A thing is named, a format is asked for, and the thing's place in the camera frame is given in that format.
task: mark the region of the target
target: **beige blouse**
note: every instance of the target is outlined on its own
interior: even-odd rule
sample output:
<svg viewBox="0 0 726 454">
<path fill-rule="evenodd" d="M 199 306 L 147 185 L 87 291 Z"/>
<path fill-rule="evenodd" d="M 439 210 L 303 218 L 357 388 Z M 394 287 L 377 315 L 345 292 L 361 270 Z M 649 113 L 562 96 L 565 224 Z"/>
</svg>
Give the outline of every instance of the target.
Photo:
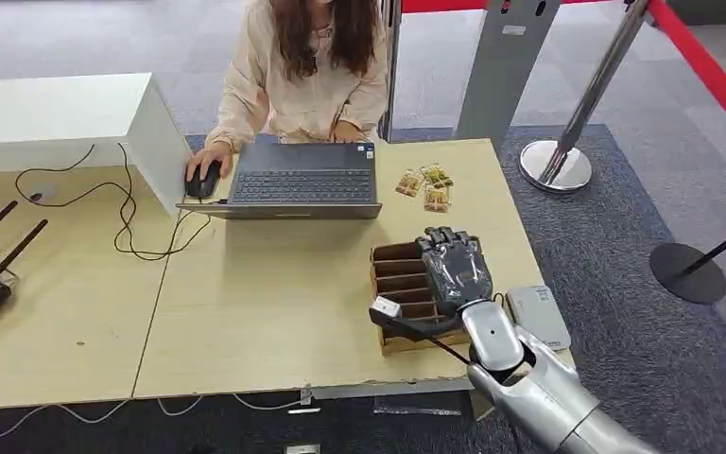
<svg viewBox="0 0 726 454">
<path fill-rule="evenodd" d="M 387 106 L 386 34 L 381 22 L 377 25 L 373 60 L 362 78 L 342 65 L 332 67 L 330 26 L 313 32 L 311 37 L 318 72 L 309 78 L 288 80 L 274 38 L 268 0 L 252 0 L 224 79 L 218 124 L 205 145 L 222 141 L 238 150 L 267 121 L 267 132 L 278 135 L 283 142 L 326 141 L 339 119 L 366 134 L 375 134 Z"/>
</svg>

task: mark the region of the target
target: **white device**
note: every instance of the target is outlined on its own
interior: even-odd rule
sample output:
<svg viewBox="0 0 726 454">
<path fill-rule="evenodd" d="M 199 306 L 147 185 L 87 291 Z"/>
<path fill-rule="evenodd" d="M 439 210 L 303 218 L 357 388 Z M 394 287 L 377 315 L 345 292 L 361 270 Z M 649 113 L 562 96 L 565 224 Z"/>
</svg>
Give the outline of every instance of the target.
<svg viewBox="0 0 726 454">
<path fill-rule="evenodd" d="M 514 288 L 508 290 L 507 296 L 516 324 L 553 350 L 569 348 L 572 338 L 549 287 Z"/>
<path fill-rule="evenodd" d="M 372 309 L 383 313 L 391 319 L 402 316 L 402 307 L 388 298 L 383 298 L 382 296 L 378 296 L 374 299 Z"/>
</svg>

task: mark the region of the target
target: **stanchion base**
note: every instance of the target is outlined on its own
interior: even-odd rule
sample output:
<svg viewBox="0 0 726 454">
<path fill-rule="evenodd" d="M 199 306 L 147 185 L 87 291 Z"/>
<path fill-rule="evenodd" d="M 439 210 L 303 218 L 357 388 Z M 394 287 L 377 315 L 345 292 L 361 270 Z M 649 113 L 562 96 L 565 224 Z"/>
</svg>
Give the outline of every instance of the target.
<svg viewBox="0 0 726 454">
<path fill-rule="evenodd" d="M 561 173 L 551 183 L 539 181 L 542 172 L 558 147 L 558 141 L 540 140 L 533 142 L 522 150 L 519 156 L 519 168 L 525 179 L 544 191 L 567 194 L 577 191 L 591 181 L 591 162 L 579 149 L 572 148 L 563 163 Z"/>
<path fill-rule="evenodd" d="M 722 299 L 726 293 L 726 279 L 722 268 L 713 260 L 685 276 L 679 273 L 702 257 L 691 246 L 666 243 L 649 255 L 652 274 L 670 293 L 690 303 L 710 305 Z"/>
</svg>

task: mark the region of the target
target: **robot finger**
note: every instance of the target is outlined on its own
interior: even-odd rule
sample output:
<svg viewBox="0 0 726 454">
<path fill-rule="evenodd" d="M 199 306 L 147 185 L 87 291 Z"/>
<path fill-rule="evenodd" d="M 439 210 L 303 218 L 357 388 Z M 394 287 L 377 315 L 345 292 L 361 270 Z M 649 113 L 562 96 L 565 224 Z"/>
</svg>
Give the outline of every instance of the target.
<svg viewBox="0 0 726 454">
<path fill-rule="evenodd" d="M 432 240 L 433 244 L 439 245 L 444 242 L 443 235 L 439 232 L 439 229 L 435 227 L 427 227 L 424 232 L 430 236 L 430 240 Z"/>
<path fill-rule="evenodd" d="M 452 243 L 455 241 L 455 232 L 453 232 L 452 229 L 450 229 L 449 227 L 441 226 L 439 230 L 441 231 L 441 235 L 443 235 L 444 241 L 446 241 L 447 243 Z"/>
<path fill-rule="evenodd" d="M 416 238 L 416 244 L 418 244 L 419 247 L 422 248 L 422 253 L 426 253 L 427 251 L 433 249 L 433 244 L 430 243 L 430 241 L 423 236 L 419 236 L 418 238 Z"/>
<path fill-rule="evenodd" d="M 455 235 L 458 237 L 460 242 L 462 242 L 463 244 L 469 244 L 469 240 L 471 238 L 469 237 L 469 234 L 467 234 L 465 230 L 457 232 L 457 233 L 455 233 Z"/>
</svg>

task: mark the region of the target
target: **woman's hand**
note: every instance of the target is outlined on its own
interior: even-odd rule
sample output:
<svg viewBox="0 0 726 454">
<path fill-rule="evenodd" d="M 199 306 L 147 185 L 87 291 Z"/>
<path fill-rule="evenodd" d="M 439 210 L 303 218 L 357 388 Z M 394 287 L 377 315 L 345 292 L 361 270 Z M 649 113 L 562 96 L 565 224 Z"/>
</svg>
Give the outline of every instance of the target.
<svg viewBox="0 0 726 454">
<path fill-rule="evenodd" d="M 365 142 L 366 134 L 357 126 L 344 120 L 338 120 L 333 131 L 330 132 L 330 142 Z"/>
<path fill-rule="evenodd" d="M 188 182 L 193 180 L 196 166 L 199 165 L 201 165 L 199 168 L 199 179 L 204 180 L 207 178 L 207 169 L 210 168 L 210 164 L 213 161 L 221 163 L 221 171 L 219 172 L 221 178 L 227 178 L 230 172 L 233 171 L 233 146 L 226 142 L 213 142 L 199 150 L 198 153 L 188 160 L 185 180 Z"/>
</svg>

